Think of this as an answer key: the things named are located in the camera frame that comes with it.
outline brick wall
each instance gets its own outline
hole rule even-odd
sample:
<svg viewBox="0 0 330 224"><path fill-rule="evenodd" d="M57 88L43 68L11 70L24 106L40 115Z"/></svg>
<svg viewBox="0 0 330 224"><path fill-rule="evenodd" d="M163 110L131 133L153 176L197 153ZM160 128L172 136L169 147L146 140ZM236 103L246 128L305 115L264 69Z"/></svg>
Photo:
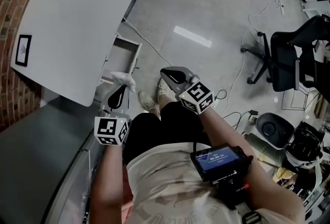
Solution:
<svg viewBox="0 0 330 224"><path fill-rule="evenodd" d="M0 0L0 131L39 107L41 86L10 67L12 47L28 1Z"/></svg>

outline white table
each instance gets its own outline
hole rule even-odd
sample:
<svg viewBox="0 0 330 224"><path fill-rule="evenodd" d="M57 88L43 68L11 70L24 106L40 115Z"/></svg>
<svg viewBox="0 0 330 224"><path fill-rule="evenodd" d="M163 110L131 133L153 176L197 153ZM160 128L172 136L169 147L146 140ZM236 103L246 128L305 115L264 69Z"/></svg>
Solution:
<svg viewBox="0 0 330 224"><path fill-rule="evenodd" d="M131 0L30 0L11 67L84 106L91 105L105 58ZM15 64L19 35L32 35L27 67Z"/></svg>

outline device screen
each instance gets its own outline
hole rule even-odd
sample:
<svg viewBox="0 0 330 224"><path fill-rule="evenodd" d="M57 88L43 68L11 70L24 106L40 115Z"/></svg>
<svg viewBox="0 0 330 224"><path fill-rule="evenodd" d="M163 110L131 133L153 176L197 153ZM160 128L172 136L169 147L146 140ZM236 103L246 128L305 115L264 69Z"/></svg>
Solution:
<svg viewBox="0 0 330 224"><path fill-rule="evenodd" d="M236 159L238 159L238 156L229 147L197 156L197 161L204 171L214 169Z"/></svg>

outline gray floor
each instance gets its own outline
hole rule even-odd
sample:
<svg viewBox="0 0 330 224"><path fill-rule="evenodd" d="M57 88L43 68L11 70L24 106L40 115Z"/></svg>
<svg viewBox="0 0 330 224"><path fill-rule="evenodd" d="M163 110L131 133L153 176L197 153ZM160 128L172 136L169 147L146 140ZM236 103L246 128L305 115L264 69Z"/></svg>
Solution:
<svg viewBox="0 0 330 224"><path fill-rule="evenodd" d="M252 16L253 26L270 36L276 31L294 31L307 21L301 11L300 0L281 0L284 15L276 7L275 0L137 0L128 20L152 42L156 48L173 64L185 66L198 74L202 81L215 93L219 89L228 92L242 66L240 53L243 31L249 30L256 38L256 31L248 21L250 14L259 14L269 4L261 16ZM195 42L174 32L181 27L208 41L208 45ZM146 90L155 95L160 77L159 71L168 64L136 33L125 24L121 24L119 33L128 39L142 42L133 78L137 91ZM251 34L246 31L243 44L246 47L257 47ZM247 77L252 75L258 61L251 55L244 56L242 72L237 78L229 98L229 106L222 116L233 111L244 113L250 109L260 113L273 112L290 121L294 126L303 119L302 111L281 110L283 93L275 93L271 84L266 83L264 75L256 85L248 85ZM293 92L288 93L285 105L290 106ZM221 100L216 107L222 113L228 97ZM296 92L294 106L301 106L303 97ZM136 96L131 99L131 116L142 109ZM235 124L238 117L232 115L229 123ZM246 119L238 130L247 130Z"/></svg>

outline picture frame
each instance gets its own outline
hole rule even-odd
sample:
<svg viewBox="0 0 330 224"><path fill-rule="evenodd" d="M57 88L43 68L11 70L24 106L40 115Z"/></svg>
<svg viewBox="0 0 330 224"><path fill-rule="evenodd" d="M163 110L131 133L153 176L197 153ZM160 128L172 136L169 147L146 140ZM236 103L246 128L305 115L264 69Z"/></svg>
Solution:
<svg viewBox="0 0 330 224"><path fill-rule="evenodd" d="M31 39L31 35L20 35L16 50L16 65L27 66Z"/></svg>

